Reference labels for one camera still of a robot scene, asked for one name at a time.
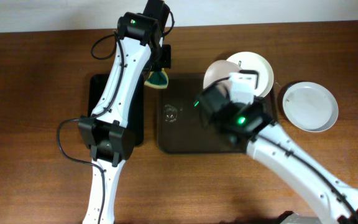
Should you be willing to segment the green and yellow sponge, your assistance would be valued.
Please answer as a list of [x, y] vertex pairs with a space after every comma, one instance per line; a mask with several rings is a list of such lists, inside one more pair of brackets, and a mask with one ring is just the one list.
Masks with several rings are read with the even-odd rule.
[[168, 75], [163, 68], [160, 71], [152, 71], [144, 85], [158, 90], [166, 89], [168, 87]]

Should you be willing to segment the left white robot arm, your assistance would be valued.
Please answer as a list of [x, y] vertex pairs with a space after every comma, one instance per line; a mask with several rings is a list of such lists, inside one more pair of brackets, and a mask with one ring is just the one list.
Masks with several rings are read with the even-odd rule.
[[90, 150], [93, 179], [84, 223], [114, 223], [119, 176], [140, 141], [143, 86], [166, 88], [171, 49], [163, 40], [173, 13], [164, 1], [148, 1], [141, 13], [127, 12], [117, 22], [116, 55], [90, 117], [78, 122]]

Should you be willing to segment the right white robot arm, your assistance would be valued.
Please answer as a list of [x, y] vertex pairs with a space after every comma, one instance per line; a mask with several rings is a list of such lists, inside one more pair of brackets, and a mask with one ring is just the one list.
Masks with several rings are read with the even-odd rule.
[[194, 107], [217, 132], [291, 187], [314, 211], [315, 217], [291, 213], [284, 223], [358, 223], [358, 189], [332, 175], [307, 154], [255, 96], [249, 70], [213, 80], [196, 96]]

